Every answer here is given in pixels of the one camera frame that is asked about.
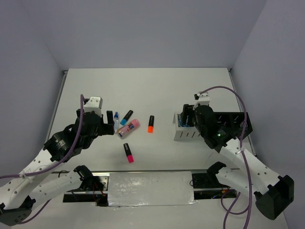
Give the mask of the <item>blue slime jar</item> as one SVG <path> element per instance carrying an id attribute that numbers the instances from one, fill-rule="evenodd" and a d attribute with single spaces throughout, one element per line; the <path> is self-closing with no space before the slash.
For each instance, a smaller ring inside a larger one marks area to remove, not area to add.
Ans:
<path id="1" fill-rule="evenodd" d="M 178 126 L 179 127 L 194 127 L 192 117 L 190 115 L 188 115 L 186 117 L 185 123 L 183 122 L 181 114 L 177 114 L 177 118 L 178 118 Z"/>

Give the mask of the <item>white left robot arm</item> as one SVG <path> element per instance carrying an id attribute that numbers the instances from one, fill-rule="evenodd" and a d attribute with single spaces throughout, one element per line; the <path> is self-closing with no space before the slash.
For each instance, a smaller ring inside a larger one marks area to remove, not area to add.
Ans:
<path id="1" fill-rule="evenodd" d="M 107 111 L 107 122 L 95 111 L 77 110 L 77 119 L 62 131 L 55 133 L 39 154 L 19 174 L 8 176 L 11 180 L 0 188 L 0 221 L 15 226 L 28 221 L 28 216 L 42 202 L 75 189 L 104 191 L 104 181 L 96 177 L 84 165 L 77 166 L 66 175 L 43 183 L 54 169 L 67 163 L 93 140 L 114 134 L 112 111 Z"/>

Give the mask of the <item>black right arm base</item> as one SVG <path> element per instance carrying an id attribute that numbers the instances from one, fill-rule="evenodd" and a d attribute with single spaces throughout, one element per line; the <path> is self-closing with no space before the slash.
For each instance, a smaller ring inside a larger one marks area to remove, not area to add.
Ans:
<path id="1" fill-rule="evenodd" d="M 189 182 L 194 189 L 202 190 L 230 190 L 229 186 L 220 184 L 216 177 L 211 177 L 207 173 L 192 173 L 192 179 Z"/>

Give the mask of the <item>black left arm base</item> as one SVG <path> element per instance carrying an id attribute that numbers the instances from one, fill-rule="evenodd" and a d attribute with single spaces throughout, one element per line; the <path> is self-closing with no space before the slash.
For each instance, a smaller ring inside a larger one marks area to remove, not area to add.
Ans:
<path id="1" fill-rule="evenodd" d="M 63 203 L 91 203 L 94 206 L 108 207 L 110 174 L 93 173 L 93 175 L 99 178 L 99 183 L 94 183 L 91 187 L 88 187 L 85 190 L 79 188 L 66 192 L 63 196 Z"/>

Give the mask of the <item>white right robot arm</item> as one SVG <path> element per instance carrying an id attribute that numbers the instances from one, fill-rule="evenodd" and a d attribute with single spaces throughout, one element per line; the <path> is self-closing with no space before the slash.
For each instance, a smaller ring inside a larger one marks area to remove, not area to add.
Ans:
<path id="1" fill-rule="evenodd" d="M 275 220 L 294 200 L 294 181 L 269 169 L 241 143 L 252 132 L 249 115 L 243 112 L 215 112 L 208 105 L 184 104 L 179 124 L 195 127 L 206 145 L 231 161 L 233 171 L 223 162 L 208 168 L 207 181 L 217 187 L 230 186 L 248 197 L 255 197 L 257 209 Z"/>

